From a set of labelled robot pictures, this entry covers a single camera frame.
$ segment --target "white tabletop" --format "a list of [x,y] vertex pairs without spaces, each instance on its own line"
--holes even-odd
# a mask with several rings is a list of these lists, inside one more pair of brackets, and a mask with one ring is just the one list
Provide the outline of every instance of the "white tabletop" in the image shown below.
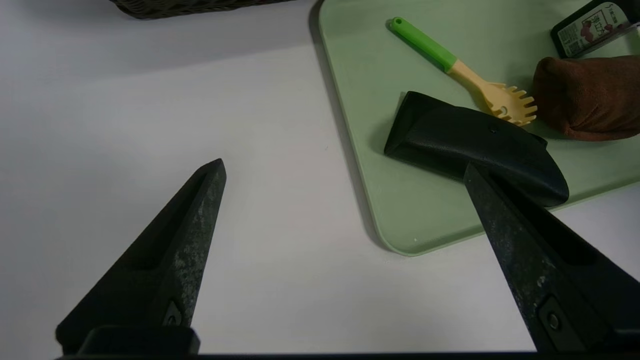
[[[0,3],[0,357],[60,355],[55,326],[216,158],[201,352],[534,349],[484,236],[418,258],[376,241],[314,3]],[[557,214],[640,278],[638,213],[640,186]]]

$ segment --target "sauce bottle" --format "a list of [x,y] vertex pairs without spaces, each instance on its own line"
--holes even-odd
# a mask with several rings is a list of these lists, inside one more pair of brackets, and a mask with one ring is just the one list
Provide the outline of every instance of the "sauce bottle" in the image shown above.
[[640,26],[640,0],[593,0],[551,31],[561,58],[579,58]]

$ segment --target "brown towel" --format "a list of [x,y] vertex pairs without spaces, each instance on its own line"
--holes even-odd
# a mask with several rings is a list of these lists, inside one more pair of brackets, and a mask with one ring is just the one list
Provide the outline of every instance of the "brown towel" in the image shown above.
[[640,56],[545,58],[533,83],[538,118],[570,138],[607,141],[640,134]]

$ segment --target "woven basket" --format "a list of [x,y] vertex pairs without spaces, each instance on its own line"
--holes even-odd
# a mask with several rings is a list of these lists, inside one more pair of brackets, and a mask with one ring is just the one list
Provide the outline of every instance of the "woven basket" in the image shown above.
[[111,0],[137,19],[159,19],[190,13],[219,12],[290,0]]

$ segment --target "green cutting board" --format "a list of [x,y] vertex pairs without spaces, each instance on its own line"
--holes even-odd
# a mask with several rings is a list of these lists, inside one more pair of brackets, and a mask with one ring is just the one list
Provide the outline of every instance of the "green cutting board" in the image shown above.
[[[404,17],[488,81],[530,90],[537,63],[557,56],[550,30],[588,0],[326,0],[320,28],[380,239],[416,256],[483,232],[461,182],[383,155],[399,101],[410,90],[477,107],[468,92],[386,28]],[[639,53],[634,32],[595,56]],[[542,123],[569,184],[568,204],[640,181],[640,136],[562,139]]]

